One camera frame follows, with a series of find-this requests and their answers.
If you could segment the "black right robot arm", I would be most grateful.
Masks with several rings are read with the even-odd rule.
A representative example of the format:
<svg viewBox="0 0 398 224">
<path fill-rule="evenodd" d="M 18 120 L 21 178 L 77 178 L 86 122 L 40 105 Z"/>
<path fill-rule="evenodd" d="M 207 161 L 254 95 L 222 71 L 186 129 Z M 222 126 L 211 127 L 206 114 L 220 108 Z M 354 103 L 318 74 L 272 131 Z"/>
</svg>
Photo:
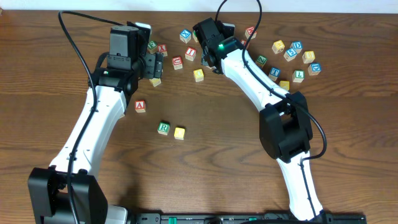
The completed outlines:
<svg viewBox="0 0 398 224">
<path fill-rule="evenodd" d="M 258 67 L 233 35 L 233 25 L 208 18 L 194 25 L 193 31 L 202 59 L 215 73 L 234 81 L 257 108 L 259 139 L 281 168 L 292 215 L 300 221 L 319 220 L 323 207 L 310 171 L 312 125 L 317 121 L 308 112 L 306 98 L 300 92 L 289 93 Z"/>
</svg>

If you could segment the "green R letter block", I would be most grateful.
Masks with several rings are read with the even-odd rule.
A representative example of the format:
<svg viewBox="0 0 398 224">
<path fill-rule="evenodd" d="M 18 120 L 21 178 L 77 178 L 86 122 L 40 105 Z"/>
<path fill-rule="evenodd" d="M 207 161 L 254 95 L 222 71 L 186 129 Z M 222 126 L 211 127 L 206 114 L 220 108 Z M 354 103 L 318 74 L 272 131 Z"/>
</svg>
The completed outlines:
<svg viewBox="0 0 398 224">
<path fill-rule="evenodd" d="M 160 122 L 157 131 L 159 134 L 168 135 L 170 131 L 169 123 Z"/>
</svg>

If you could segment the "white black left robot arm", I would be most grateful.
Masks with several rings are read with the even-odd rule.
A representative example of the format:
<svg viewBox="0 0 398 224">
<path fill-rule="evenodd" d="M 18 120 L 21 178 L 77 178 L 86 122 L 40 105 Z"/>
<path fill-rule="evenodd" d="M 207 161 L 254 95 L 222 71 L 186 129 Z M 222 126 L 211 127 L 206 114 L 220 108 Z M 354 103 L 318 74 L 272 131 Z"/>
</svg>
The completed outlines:
<svg viewBox="0 0 398 224">
<path fill-rule="evenodd" d="M 97 178 L 109 137 L 138 81 L 162 75 L 163 57 L 147 52 L 151 33 L 151 26 L 140 22 L 112 26 L 109 51 L 89 76 L 70 137 L 46 169 L 35 168 L 28 178 L 36 223 L 131 223 L 128 209 L 108 203 Z"/>
</svg>

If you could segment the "yellow O block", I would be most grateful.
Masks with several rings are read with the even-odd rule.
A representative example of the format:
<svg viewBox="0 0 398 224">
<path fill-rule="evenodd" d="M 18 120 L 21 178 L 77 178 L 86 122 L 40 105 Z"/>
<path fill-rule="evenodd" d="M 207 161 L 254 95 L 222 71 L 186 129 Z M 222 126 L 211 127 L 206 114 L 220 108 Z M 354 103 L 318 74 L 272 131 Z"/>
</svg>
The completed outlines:
<svg viewBox="0 0 398 224">
<path fill-rule="evenodd" d="M 201 82 L 204 80 L 204 73 L 202 69 L 194 70 L 193 76 L 196 82 Z"/>
</svg>

